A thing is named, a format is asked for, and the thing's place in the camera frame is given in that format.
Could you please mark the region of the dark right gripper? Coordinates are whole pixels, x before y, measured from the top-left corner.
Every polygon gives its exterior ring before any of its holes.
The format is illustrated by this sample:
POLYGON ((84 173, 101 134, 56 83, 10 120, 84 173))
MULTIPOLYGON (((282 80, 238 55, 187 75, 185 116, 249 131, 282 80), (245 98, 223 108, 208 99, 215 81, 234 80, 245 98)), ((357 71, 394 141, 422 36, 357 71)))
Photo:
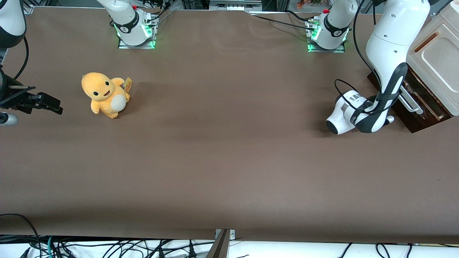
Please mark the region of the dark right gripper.
MULTIPOLYGON (((35 86, 11 85, 12 78, 0 69, 0 106, 6 103, 10 97, 11 90, 33 90, 35 86)), ((61 115, 63 108, 60 107, 61 101, 43 92, 38 94, 25 93, 24 97, 16 105, 16 110, 26 114, 31 114, 33 109, 44 109, 61 115)))

